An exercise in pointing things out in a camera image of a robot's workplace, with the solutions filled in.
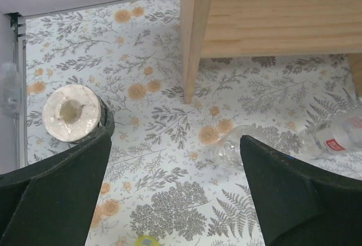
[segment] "wooden leg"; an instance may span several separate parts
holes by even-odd
[[[191,103],[211,0],[181,0],[184,100]]]
[[[362,54],[349,54],[348,62],[358,96],[362,96]]]

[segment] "patterned floor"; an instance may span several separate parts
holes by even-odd
[[[179,12],[179,0],[144,0],[27,20],[29,163],[70,147],[41,124],[55,89],[86,85],[115,114],[88,246],[142,234],[167,246],[264,245],[245,176],[213,165],[208,146],[249,124],[303,157],[297,132],[362,106],[344,55],[205,59],[184,105]],[[314,164],[362,179],[361,154]]]

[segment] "wooden board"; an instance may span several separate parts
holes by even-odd
[[[201,56],[362,52],[362,0],[212,0]]]

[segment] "clear plastic bottle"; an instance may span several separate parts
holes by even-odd
[[[237,126],[211,147],[211,157],[215,164],[225,168],[244,170],[240,154],[240,139],[243,135],[250,135],[269,145],[268,138],[263,132],[253,126]]]
[[[19,112],[21,76],[16,64],[4,63],[0,68],[0,110],[3,113]]]
[[[362,151],[362,109],[311,126],[299,134],[310,159]]]

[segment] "yellow bottle cap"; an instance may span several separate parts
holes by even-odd
[[[136,240],[135,246],[161,246],[161,245],[152,236],[140,236]]]

